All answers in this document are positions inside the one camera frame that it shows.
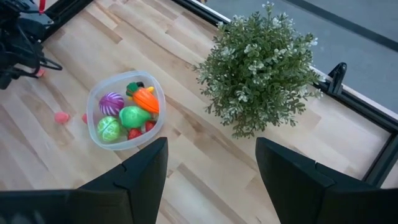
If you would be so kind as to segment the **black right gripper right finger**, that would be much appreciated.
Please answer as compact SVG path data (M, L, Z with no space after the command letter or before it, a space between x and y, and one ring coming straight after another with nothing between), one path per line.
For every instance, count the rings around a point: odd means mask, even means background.
M398 189L380 189L266 138L261 179L281 224L398 224Z

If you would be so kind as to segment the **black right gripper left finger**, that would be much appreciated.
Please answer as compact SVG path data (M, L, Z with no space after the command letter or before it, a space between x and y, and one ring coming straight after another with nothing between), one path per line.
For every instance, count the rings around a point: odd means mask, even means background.
M155 224L167 161L161 137L77 189L0 191L0 224Z

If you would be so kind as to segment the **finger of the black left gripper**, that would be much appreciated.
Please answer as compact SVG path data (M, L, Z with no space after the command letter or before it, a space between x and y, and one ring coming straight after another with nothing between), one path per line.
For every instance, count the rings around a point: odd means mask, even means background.
M40 57L40 66L51 70L62 70L62 66L46 57Z
M36 73L28 73L28 72L24 72L24 71L13 71L12 74L13 79L18 79L19 77L29 77L29 78L38 78Z

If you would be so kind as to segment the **green toy cabbage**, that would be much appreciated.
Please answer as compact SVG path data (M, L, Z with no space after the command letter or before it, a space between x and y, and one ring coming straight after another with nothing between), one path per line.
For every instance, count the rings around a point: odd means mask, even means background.
M120 137L121 125L115 117L106 116L98 122L97 133L104 142L112 142Z

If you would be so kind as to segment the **purple striped toy vegetable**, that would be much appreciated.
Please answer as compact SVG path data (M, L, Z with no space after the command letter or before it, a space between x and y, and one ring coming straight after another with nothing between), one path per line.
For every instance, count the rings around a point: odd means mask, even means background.
M99 101L99 110L107 116L118 116L124 108L124 98L116 92L108 92Z

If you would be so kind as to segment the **green toy pear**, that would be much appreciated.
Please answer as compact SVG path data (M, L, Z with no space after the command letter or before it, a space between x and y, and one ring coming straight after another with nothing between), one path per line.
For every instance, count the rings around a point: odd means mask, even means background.
M119 112L119 118L125 128L140 128L151 114L138 106L127 106Z

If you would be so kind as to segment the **orange toy carrot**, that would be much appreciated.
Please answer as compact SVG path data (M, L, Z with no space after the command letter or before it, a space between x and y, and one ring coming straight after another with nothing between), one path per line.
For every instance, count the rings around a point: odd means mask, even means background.
M158 114L159 113L159 101L153 95L146 90L142 82L131 82L126 87L127 97L135 102L138 106L144 110Z

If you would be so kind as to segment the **clear plastic tupperware container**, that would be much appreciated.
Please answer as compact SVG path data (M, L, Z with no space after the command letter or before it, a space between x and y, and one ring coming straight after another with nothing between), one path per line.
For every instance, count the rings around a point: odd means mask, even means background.
M131 82L142 82L145 87L154 87L154 96L159 101L159 114L155 117L157 122L148 133L144 133L132 140L128 140L126 136L121 136L114 141L106 142L100 137L97 128L100 120L106 116L100 110L100 99L104 97L105 94L111 92L124 94L126 92L127 84ZM163 126L166 115L164 91L160 86L160 83L147 72L130 71L120 73L99 82L93 89L91 89L87 101L86 115L90 137L97 145L99 145L99 147L110 151L131 149L145 143L149 143Z

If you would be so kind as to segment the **potted green artificial plant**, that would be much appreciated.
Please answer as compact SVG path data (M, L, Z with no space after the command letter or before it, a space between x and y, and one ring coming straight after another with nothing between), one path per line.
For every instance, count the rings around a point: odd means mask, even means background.
M296 115L321 90L310 86L325 82L312 68L312 47L317 38L297 32L285 13L274 14L274 3L262 12L233 16L217 24L214 46L194 66L201 94L210 100L207 113L231 126L233 138L251 138L268 125L297 125Z

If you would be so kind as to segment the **black aluminium table frame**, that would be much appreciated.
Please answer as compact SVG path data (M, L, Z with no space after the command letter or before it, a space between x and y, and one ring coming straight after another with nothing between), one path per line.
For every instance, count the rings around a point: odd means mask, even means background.
M52 19L56 20L56 25L54 28L49 29L45 34L45 38L48 39L52 34L58 31L61 26L93 1L94 0L55 1L55 3L46 10L46 13L49 14ZM363 177L364 182L380 187L386 180L394 164L398 162L398 118L394 118L382 109L368 103L364 98L356 96L354 92L348 90L347 87L343 86L343 90L339 95L327 93L331 81L332 78L325 84L319 85L321 90L390 133L386 143L383 145L381 151Z

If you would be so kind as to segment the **black corner bracket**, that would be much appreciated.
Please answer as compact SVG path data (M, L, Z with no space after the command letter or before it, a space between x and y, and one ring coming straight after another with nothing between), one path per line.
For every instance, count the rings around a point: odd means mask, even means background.
M328 76L332 78L329 84L327 93L332 95L339 95L343 90L343 79L347 70L347 64L344 62L339 63Z

